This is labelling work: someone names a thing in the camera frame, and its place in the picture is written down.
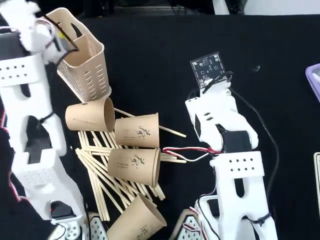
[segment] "brown paper cup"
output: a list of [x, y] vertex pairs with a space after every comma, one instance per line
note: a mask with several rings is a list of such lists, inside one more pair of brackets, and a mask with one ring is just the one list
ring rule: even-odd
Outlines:
[[139, 194], [106, 232], [108, 240], [146, 240], [161, 228], [166, 220], [157, 208]]
[[112, 132], [115, 126], [114, 105], [109, 97], [68, 106], [65, 122], [74, 131]]
[[160, 149], [113, 149], [108, 173], [112, 177], [156, 187], [160, 169]]
[[114, 133], [118, 145], [159, 148], [158, 113], [117, 119]]

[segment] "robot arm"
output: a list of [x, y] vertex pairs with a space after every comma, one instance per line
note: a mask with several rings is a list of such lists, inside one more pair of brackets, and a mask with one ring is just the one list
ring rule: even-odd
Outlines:
[[[261, 240], [277, 240], [275, 222], [268, 209], [261, 153], [252, 151], [258, 146], [258, 135], [238, 113], [230, 91], [232, 75], [225, 77], [218, 53], [196, 59], [191, 65], [200, 96], [188, 99], [185, 105], [198, 139], [221, 152], [210, 161], [217, 195], [207, 194], [195, 203], [204, 234], [209, 240], [254, 240], [254, 227]], [[236, 179], [242, 179], [242, 197], [236, 193]], [[219, 217], [213, 217], [209, 200], [218, 201]]]
[[[35, 17], [39, 10], [34, 2], [0, 0], [0, 13], [9, 25], [0, 29], [13, 30], [0, 34], [0, 44], [6, 46], [0, 50], [0, 95], [8, 119], [9, 142], [15, 151], [12, 171], [44, 220], [63, 226], [66, 239], [85, 240], [88, 236], [83, 197], [59, 158], [66, 154], [67, 146], [61, 120], [53, 113], [45, 70], [46, 64], [58, 63], [68, 50], [54, 25]], [[30, 97], [22, 93], [22, 84], [28, 85]], [[42, 150], [34, 163], [30, 163], [30, 154], [25, 150], [29, 116], [41, 120], [52, 146]], [[53, 218], [53, 202], [68, 205], [72, 214]], [[75, 231], [70, 234], [67, 229]]]
[[217, 128], [220, 125], [227, 131], [247, 131], [251, 148], [255, 149], [259, 143], [258, 135], [246, 118], [238, 113], [235, 98], [223, 84], [226, 82], [212, 86], [212, 90], [200, 97], [185, 101], [199, 141], [209, 144], [215, 151], [222, 151], [224, 140]]

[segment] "white plastic part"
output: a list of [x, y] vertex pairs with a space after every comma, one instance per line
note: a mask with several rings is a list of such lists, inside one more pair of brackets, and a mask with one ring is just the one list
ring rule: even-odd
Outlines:
[[[235, 164], [236, 167], [249, 167], [244, 159], [253, 159], [249, 161], [254, 165], [255, 174], [248, 174], [249, 169], [236, 169], [237, 175], [230, 174], [229, 164]], [[222, 240], [236, 240], [237, 231], [241, 219], [247, 216], [251, 220], [257, 220], [269, 213], [266, 191], [264, 186], [264, 171], [260, 152], [238, 152], [222, 153], [210, 161], [210, 165], [216, 172], [217, 197], [220, 217], [218, 221], [218, 232]], [[235, 178], [242, 178], [244, 187], [244, 196], [239, 197], [236, 192]], [[259, 235], [260, 240], [277, 240], [275, 222], [272, 217], [265, 220], [260, 226], [253, 223], [252, 226]]]
[[7, 0], [0, 3], [0, 14], [5, 21], [21, 32], [28, 31], [36, 19], [35, 13], [39, 11], [38, 5], [32, 1]]
[[242, 179], [265, 175], [259, 151], [220, 154], [212, 164], [218, 179]]
[[221, 151], [223, 139], [216, 127], [216, 124], [220, 124], [228, 131], [247, 131], [251, 147], [255, 149], [259, 143], [258, 135], [247, 120], [238, 113], [235, 98], [231, 96], [230, 90], [219, 86], [212, 87], [214, 88], [200, 97], [185, 101], [199, 140], [209, 144], [212, 149]]
[[[208, 239], [210, 240], [218, 240], [217, 235], [215, 235], [214, 232], [212, 232], [207, 220], [208, 219], [210, 225], [212, 226], [213, 230], [219, 235], [219, 227], [218, 227], [218, 221], [219, 217], [213, 217], [211, 209], [209, 207], [209, 201], [218, 200], [217, 195], [211, 195], [211, 196], [203, 196], [200, 198], [199, 204], [201, 206], [201, 209], [198, 205], [198, 202], [195, 203], [195, 209], [200, 213], [198, 219], [199, 221], [204, 225], [205, 232], [208, 236]], [[239, 226], [237, 228], [236, 233], [236, 240], [256, 240], [254, 229], [251, 225], [251, 223], [247, 219], [242, 219], [239, 223]]]
[[[59, 23], [59, 26], [75, 44], [78, 43], [77, 41], [80, 42], [78, 44], [80, 52], [70, 53], [61, 62], [57, 69], [58, 75], [82, 102], [108, 97], [111, 94], [111, 87], [104, 54], [105, 46], [68, 9], [57, 8], [47, 15]], [[82, 36], [77, 37], [72, 25], [78, 28]], [[89, 59], [84, 58], [85, 61], [80, 62], [75, 60], [86, 52]]]
[[[0, 95], [8, 117], [7, 129], [10, 145], [16, 153], [25, 150], [28, 138], [28, 116], [38, 120], [53, 111], [50, 88], [41, 54], [0, 61]], [[26, 97], [20, 84], [28, 84], [30, 97]], [[54, 114], [42, 124], [48, 132], [52, 148], [59, 156], [67, 152], [60, 118]]]
[[44, 149], [39, 163], [28, 164], [28, 161], [28, 152], [16, 153], [12, 171], [41, 218], [51, 220], [51, 202], [61, 201], [69, 205], [78, 217], [78, 222], [83, 223], [85, 209], [82, 195], [77, 184], [67, 175], [56, 151], [52, 148]]
[[315, 171], [315, 183], [316, 183], [316, 195], [318, 197], [318, 207], [320, 214], [320, 152], [316, 152], [313, 155], [314, 171]]
[[215, 15], [229, 15], [226, 0], [212, 0]]
[[[107, 240], [106, 230], [98, 217], [94, 217], [90, 223], [91, 240]], [[87, 239], [89, 239], [89, 228], [87, 228]]]
[[[201, 229], [194, 216], [188, 216], [183, 223], [188, 224], [189, 226], [195, 229], [199, 229], [199, 230]], [[183, 227], [181, 228], [181, 231], [179, 232], [176, 238], [176, 240], [203, 240], [203, 239], [204, 238], [202, 234], [200, 234], [199, 232], [197, 231], [191, 232], [184, 229]]]
[[[57, 239], [67, 239], [67, 240], [76, 240], [78, 239], [80, 233], [79, 228], [74, 228], [72, 223], [61, 223], [62, 226], [57, 226], [56, 229], [53, 231], [51, 236], [48, 240], [57, 240]], [[91, 240], [107, 240], [107, 233], [104, 229], [104, 226], [101, 220], [97, 217], [94, 217], [91, 220]], [[84, 230], [82, 230], [82, 238], [81, 240], [88, 240], [89, 239], [89, 228], [86, 226]]]

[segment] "black circuit board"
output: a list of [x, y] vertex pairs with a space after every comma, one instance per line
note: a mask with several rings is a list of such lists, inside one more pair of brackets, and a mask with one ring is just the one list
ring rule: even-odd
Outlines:
[[210, 81], [225, 72], [218, 52], [202, 56], [190, 61], [190, 63], [200, 89], [205, 88]]

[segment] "black cloth surface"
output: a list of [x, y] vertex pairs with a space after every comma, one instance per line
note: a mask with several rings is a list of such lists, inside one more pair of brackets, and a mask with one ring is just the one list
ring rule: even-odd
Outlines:
[[[161, 125], [187, 134], [182, 138], [161, 130], [161, 147], [200, 145], [184, 103], [190, 91], [197, 88], [190, 60], [219, 52], [226, 70], [234, 72], [233, 89], [256, 107], [279, 146], [280, 165], [269, 201], [279, 239], [319, 236], [313, 154], [320, 150], [320, 104], [305, 70], [320, 63], [320, 15], [82, 21], [105, 45], [114, 106], [134, 115], [159, 112]], [[52, 105], [63, 120], [66, 107], [79, 101], [55, 73], [51, 74], [53, 71], [49, 67]], [[239, 112], [259, 135], [258, 150], [267, 184], [275, 164], [275, 150], [257, 116], [239, 99], [236, 102]], [[76, 132], [67, 130], [65, 136], [68, 148], [80, 146]], [[41, 220], [26, 202], [15, 203], [9, 189], [7, 174], [13, 153], [7, 137], [0, 129], [1, 239], [46, 239], [51, 224]], [[89, 210], [97, 211], [85, 168], [71, 150], [61, 160]], [[182, 210], [193, 206], [199, 195], [211, 192], [214, 174], [208, 158], [188, 164], [163, 162], [159, 184], [166, 199], [155, 203], [168, 227], [152, 239], [166, 240]], [[119, 214], [111, 203], [108, 209], [112, 223]]]

